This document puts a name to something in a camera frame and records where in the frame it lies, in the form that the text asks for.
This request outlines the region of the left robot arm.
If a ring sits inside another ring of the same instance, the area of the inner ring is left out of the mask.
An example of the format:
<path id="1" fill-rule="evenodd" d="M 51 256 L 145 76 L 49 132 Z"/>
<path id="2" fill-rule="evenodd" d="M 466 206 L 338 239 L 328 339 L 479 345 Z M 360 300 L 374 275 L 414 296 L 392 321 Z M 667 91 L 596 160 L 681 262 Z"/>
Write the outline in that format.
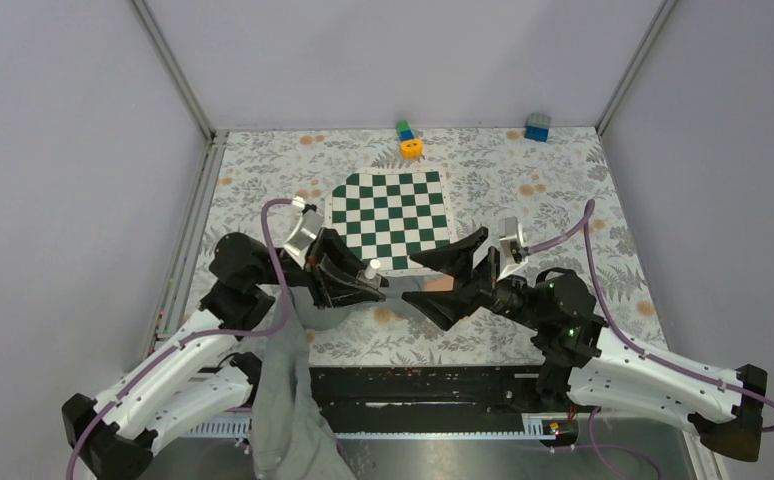
<path id="1" fill-rule="evenodd" d="M 67 478 L 83 463 L 98 479 L 137 479 L 166 446 L 215 415 L 267 407 L 274 387 L 252 354 L 236 354 L 209 379 L 187 383 L 243 338 L 260 335 L 276 301 L 264 286 L 302 287 L 319 309 L 347 307 L 385 300 L 389 282 L 380 269 L 330 228 L 296 233 L 281 248 L 244 233 L 225 235 L 210 264 L 217 281 L 180 329 L 113 386 L 63 404 L 72 449 Z"/>

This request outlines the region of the person's hand with painted nails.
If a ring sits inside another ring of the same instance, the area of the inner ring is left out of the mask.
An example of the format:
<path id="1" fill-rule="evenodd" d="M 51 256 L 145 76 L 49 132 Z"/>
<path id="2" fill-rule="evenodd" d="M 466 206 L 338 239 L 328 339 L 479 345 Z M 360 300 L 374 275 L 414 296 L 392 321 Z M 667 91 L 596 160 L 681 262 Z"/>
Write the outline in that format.
<path id="1" fill-rule="evenodd" d="M 424 285 L 426 292 L 445 292 L 454 288 L 454 279 L 451 276 L 439 276 L 428 280 Z"/>

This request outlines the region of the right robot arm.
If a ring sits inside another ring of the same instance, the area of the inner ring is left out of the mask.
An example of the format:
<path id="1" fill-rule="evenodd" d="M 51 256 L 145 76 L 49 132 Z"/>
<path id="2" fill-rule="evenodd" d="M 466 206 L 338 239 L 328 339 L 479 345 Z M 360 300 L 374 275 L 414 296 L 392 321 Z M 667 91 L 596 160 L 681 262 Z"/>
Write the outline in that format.
<path id="1" fill-rule="evenodd" d="M 453 287 L 405 292 L 403 300 L 444 330 L 484 309 L 534 331 L 531 342 L 544 357 L 536 396 L 546 410 L 627 411 L 695 435 L 724 457 L 758 460 L 765 370 L 720 368 L 649 346 L 598 315 L 596 296 L 571 269 L 550 268 L 528 282 L 506 274 L 495 247 L 476 261 L 487 237 L 480 228 L 412 254 L 412 261 L 451 277 Z"/>

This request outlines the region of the clear nail polish bottle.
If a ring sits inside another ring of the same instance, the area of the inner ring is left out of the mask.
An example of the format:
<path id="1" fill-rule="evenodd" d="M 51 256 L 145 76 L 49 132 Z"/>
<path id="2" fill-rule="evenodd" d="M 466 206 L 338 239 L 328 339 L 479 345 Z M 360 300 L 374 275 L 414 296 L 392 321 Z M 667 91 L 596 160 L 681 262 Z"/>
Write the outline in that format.
<path id="1" fill-rule="evenodd" d="M 362 273 L 360 280 L 373 289 L 387 288 L 389 286 L 389 281 L 378 273 L 374 273 L 371 276 Z"/>

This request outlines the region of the grey sleeved forearm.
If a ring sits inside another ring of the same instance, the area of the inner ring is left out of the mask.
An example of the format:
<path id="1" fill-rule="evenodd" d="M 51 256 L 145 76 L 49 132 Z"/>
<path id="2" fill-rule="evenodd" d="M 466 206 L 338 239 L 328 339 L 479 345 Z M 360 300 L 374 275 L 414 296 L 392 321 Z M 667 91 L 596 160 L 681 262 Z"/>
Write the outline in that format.
<path id="1" fill-rule="evenodd" d="M 401 299 L 420 291 L 423 277 L 391 278 L 383 302 L 319 309 L 305 287 L 290 289 L 292 309 L 283 328 L 266 343 L 252 407 L 250 443 L 259 479 L 353 479 L 337 439 L 312 395 L 306 332 L 333 329 L 355 314 L 384 307 L 411 320 L 426 317 Z"/>

